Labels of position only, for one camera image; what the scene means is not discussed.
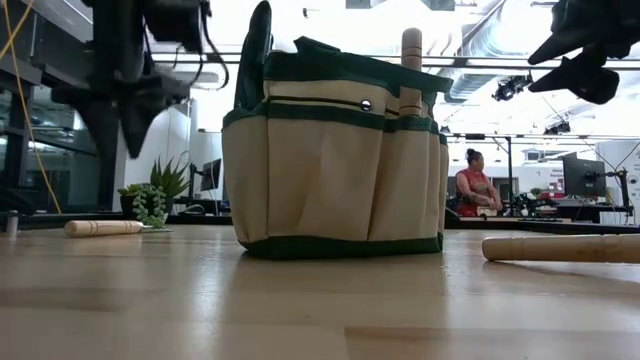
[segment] wooden dowel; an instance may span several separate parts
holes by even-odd
[[[487,238],[482,253],[491,261],[640,263],[640,234]]]
[[[107,235],[136,234],[143,224],[137,221],[69,221],[64,232],[70,237],[91,237]]]
[[[422,32],[407,29],[402,34],[402,66],[422,71]],[[416,89],[400,88],[400,116],[422,116],[422,92]]]

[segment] ceiling duct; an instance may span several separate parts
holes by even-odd
[[[345,0],[348,10],[372,9],[386,0]],[[454,11],[455,0],[421,0],[431,11]]]
[[[502,0],[497,2],[485,19],[471,30],[468,36],[465,36],[456,56],[496,58],[500,56],[525,56],[524,52],[505,51],[498,48],[494,40],[498,31],[506,30],[504,26],[501,26],[502,17],[505,12],[508,12],[505,11],[508,9],[507,7],[512,4],[522,5],[521,1]],[[449,103],[464,103],[475,91],[497,77],[497,75],[491,74],[464,73],[460,69],[454,68],[442,69],[438,75],[454,80],[451,91],[445,95],[445,101]]]

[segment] canvas tool bag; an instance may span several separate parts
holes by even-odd
[[[300,38],[271,53],[265,99],[224,119],[233,225],[275,259],[442,251],[446,139],[432,119],[451,80]],[[400,87],[423,117],[399,117]]]

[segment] computer monitor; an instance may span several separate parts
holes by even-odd
[[[604,162],[565,156],[562,158],[562,168],[565,195],[607,196]]]
[[[220,182],[221,162],[221,159],[217,159],[202,165],[202,180],[200,181],[200,191],[207,191],[218,188],[218,183]]]

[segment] wooden table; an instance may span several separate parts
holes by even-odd
[[[229,227],[0,239],[0,359],[637,359],[640,267],[443,255],[270,262]],[[522,235],[511,232],[508,235]]]

